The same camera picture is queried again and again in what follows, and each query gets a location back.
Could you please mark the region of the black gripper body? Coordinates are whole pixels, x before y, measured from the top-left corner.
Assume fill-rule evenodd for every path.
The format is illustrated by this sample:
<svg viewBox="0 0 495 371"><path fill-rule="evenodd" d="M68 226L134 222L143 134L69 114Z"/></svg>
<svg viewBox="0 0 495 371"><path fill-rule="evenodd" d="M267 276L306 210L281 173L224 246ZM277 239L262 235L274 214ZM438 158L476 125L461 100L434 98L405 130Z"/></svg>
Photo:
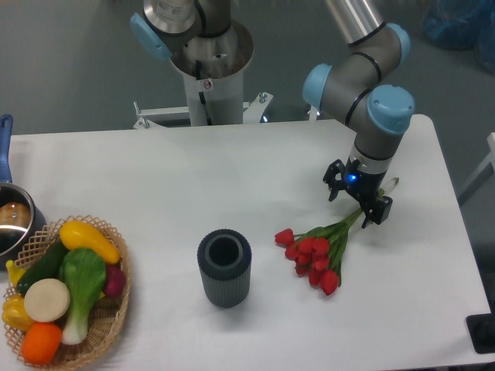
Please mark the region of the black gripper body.
<svg viewBox="0 0 495 371"><path fill-rule="evenodd" d="M386 172L371 174L359 170L361 165L358 159L349 158L342 175L344 189L356 201L367 206L372 206L378 199L378 189Z"/></svg>

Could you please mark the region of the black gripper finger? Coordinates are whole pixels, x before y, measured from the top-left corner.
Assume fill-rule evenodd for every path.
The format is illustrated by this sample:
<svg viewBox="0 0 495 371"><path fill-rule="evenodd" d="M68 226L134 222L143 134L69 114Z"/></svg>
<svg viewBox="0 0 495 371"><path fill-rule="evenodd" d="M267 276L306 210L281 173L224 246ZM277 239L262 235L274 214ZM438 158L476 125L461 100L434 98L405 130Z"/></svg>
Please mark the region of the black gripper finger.
<svg viewBox="0 0 495 371"><path fill-rule="evenodd" d="M332 162L323 176L323 182L329 190L329 201L332 202L340 191L347 189L346 166L339 159Z"/></svg>
<svg viewBox="0 0 495 371"><path fill-rule="evenodd" d="M392 204L393 199L389 196L377 196L370 201L362 202L360 208L365 214L365 219L361 228L365 229L370 224L381 225L388 218Z"/></svg>

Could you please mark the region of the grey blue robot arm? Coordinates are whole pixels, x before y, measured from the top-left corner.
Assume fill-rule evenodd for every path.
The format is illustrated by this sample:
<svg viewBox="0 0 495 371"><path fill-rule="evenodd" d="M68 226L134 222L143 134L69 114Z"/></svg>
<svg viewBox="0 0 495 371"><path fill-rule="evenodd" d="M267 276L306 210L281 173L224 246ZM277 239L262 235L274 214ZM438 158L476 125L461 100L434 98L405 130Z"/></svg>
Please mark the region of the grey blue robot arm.
<svg viewBox="0 0 495 371"><path fill-rule="evenodd" d="M348 159L334 161L323 177L330 197L347 192L358 201L366 224L380 224L392 201L378 189L415 110L409 92L382 80L406 59L410 39L369 1L326 5L350 55L339 66L314 67L302 96L356 135ZM192 125L243 121L243 72L253 41L232 18L228 1L146 1L130 26L151 55L170 61L183 75Z"/></svg>

